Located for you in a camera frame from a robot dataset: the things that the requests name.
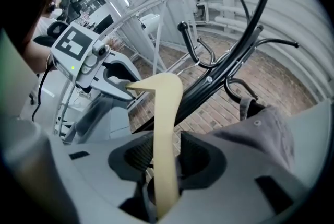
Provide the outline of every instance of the person's arm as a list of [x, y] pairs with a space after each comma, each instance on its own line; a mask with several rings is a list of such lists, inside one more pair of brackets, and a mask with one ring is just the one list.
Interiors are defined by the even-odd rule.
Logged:
[[42, 46], [30, 41], [28, 42], [22, 57], [25, 59], [30, 68], [36, 74], [39, 74], [45, 72], [47, 57], [50, 52], [51, 49], [47, 46]]

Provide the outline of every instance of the white wall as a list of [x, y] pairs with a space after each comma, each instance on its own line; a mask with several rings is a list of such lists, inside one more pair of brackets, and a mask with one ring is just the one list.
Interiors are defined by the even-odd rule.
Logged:
[[111, 14], [111, 9], [110, 9], [110, 6], [108, 5], [108, 3], [106, 3], [102, 7], [97, 9], [92, 15], [89, 16], [90, 17], [89, 22], [90, 23], [96, 23], [98, 25], [109, 14]]

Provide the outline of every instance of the black cable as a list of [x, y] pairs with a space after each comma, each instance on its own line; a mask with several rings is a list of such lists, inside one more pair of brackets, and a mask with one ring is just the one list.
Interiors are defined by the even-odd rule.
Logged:
[[39, 87], [39, 89], [38, 89], [38, 105], [37, 105], [37, 107], [36, 107], [34, 113], [32, 114], [32, 117], [31, 117], [31, 120], [32, 120], [33, 122], [34, 122], [35, 114], [37, 113], [39, 107], [41, 106], [41, 92], [42, 92], [42, 86], [43, 86], [43, 83], [44, 83], [44, 81], [45, 81], [45, 79], [46, 79], [47, 74], [49, 73], [49, 71], [51, 70], [52, 67], [53, 67], [53, 63], [51, 63], [51, 64], [49, 64], [49, 65], [47, 66], [46, 71], [45, 71], [45, 73], [44, 73], [44, 75], [43, 75], [42, 81], [41, 81], [41, 83], [40, 83], [40, 87]]

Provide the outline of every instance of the brick floor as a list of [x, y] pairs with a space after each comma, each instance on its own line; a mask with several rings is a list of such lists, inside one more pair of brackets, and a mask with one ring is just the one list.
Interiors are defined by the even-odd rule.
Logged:
[[[212, 47], [218, 57], [233, 44], [232, 41], [213, 34], [201, 32], [199, 35]], [[159, 53], [167, 67], [172, 65], [184, 54], [163, 46]], [[208, 62], [208, 54], [203, 52], [201, 59], [207, 60]], [[145, 61], [138, 59], [134, 63], [143, 78], [152, 74], [152, 68]], [[191, 60], [188, 60], [177, 69], [175, 73], [193, 64]], [[204, 69], [200, 67], [193, 67], [183, 72], [180, 75], [180, 79], [184, 85], [184, 89], [191, 85], [203, 72]], [[259, 103], [277, 106], [281, 112], [287, 116], [297, 114], [316, 103], [307, 89], [289, 70], [260, 51], [256, 51], [252, 54], [235, 77], [243, 79], [251, 86], [259, 96]], [[248, 92], [239, 85], [232, 86], [232, 89], [239, 95], [249, 96]], [[153, 115], [154, 95], [150, 94], [130, 113], [132, 131], [136, 130]], [[238, 104], [228, 97], [223, 88], [220, 89], [193, 114], [175, 127], [173, 137], [175, 154], [180, 152], [181, 130], [204, 134], [213, 129], [227, 126], [238, 121]]]

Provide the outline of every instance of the gray cloth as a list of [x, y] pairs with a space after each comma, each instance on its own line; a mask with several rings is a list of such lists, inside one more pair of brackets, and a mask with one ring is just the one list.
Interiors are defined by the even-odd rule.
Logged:
[[270, 105], [246, 119], [250, 101], [241, 102], [242, 121], [214, 130], [208, 135], [258, 149], [292, 171], [294, 140], [285, 119], [277, 108]]

